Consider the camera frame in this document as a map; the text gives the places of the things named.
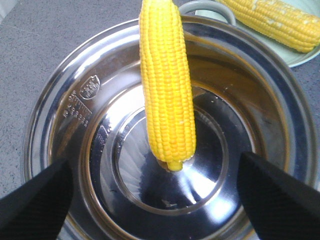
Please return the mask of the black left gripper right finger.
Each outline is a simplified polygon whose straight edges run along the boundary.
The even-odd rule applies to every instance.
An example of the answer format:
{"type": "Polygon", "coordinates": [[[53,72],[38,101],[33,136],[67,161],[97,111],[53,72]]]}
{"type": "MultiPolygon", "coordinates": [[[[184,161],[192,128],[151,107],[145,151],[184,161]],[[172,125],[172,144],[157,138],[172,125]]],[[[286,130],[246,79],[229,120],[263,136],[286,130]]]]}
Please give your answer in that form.
{"type": "Polygon", "coordinates": [[[318,240],[320,193],[253,152],[243,152],[237,191],[261,240],[318,240]]]}

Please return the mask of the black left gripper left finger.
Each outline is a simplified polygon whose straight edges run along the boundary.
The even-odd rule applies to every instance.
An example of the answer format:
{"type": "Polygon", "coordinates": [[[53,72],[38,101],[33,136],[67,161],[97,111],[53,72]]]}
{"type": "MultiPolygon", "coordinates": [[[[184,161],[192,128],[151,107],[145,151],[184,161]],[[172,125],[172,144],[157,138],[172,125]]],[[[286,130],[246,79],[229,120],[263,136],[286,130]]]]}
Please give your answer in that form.
{"type": "Polygon", "coordinates": [[[68,161],[55,161],[0,200],[0,238],[57,239],[71,206],[73,188],[68,161]]]}

